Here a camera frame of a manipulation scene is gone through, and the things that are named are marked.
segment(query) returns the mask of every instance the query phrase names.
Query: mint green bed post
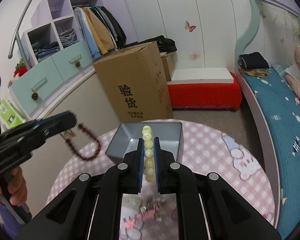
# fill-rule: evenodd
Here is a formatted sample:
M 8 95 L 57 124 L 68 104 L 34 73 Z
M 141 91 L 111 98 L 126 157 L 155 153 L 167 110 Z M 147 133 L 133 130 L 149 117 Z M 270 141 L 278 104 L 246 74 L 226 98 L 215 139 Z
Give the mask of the mint green bed post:
M 244 49 L 256 36 L 260 25 L 260 11 L 257 4 L 257 0 L 249 0 L 249 2 L 251 5 L 251 20 L 249 23 L 249 27 L 247 28 L 245 33 L 238 39 L 237 44 L 235 46 L 235 70 L 237 70 L 237 62 L 239 59 L 239 55 L 244 53 Z

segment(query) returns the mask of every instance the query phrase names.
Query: blue bedding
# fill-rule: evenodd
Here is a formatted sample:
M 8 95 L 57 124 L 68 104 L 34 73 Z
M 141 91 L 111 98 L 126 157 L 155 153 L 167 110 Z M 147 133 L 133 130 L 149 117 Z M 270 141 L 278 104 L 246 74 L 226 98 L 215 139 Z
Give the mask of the blue bedding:
M 300 102 L 275 69 L 270 71 L 265 78 L 242 76 L 258 100 L 274 143 L 281 184 L 277 230 L 285 239 L 300 220 Z

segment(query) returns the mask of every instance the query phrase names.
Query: folded brown clothing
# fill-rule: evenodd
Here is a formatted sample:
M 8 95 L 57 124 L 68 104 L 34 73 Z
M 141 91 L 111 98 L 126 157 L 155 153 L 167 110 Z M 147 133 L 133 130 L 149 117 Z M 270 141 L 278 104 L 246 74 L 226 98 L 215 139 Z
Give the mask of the folded brown clothing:
M 251 77 L 261 77 L 264 78 L 268 73 L 268 69 L 251 69 L 251 70 L 245 70 L 239 67 L 240 73 L 247 74 Z

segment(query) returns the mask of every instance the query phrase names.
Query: barcode label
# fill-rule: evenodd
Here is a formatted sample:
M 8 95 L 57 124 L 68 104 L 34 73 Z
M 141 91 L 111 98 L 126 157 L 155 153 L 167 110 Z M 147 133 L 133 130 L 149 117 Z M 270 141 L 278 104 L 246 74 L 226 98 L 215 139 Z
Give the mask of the barcode label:
M 0 105 L 0 110 L 5 114 L 7 111 L 7 108 L 4 105 Z

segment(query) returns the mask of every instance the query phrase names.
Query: metal rail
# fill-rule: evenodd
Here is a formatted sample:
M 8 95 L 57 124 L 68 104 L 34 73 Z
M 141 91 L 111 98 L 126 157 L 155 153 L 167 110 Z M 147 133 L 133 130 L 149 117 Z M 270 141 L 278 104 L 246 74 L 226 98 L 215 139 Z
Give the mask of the metal rail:
M 14 31 L 14 34 L 13 34 L 13 38 L 12 38 L 12 42 L 11 42 L 11 45 L 10 45 L 10 50 L 9 50 L 9 54 L 8 54 L 8 59 L 11 59 L 12 56 L 13 56 L 13 48 L 14 48 L 14 45 L 15 45 L 15 42 L 17 41 L 17 44 L 18 44 L 18 47 L 19 47 L 19 50 L 20 50 L 20 54 L 21 54 L 21 57 L 23 58 L 23 62 L 25 63 L 25 66 L 26 68 L 29 70 L 31 67 L 29 65 L 29 62 L 28 60 L 26 59 L 26 54 L 25 54 L 25 51 L 23 50 L 23 47 L 22 47 L 22 44 L 21 44 L 21 40 L 20 40 L 20 36 L 19 36 L 19 29 L 20 29 L 20 26 L 21 26 L 21 23 L 22 23 L 22 20 L 23 18 L 25 17 L 25 14 L 31 4 L 32 0 L 29 0 L 26 7 L 24 8 L 21 16 L 20 16 L 20 19 L 18 21 L 18 24 L 17 24 L 17 27 Z

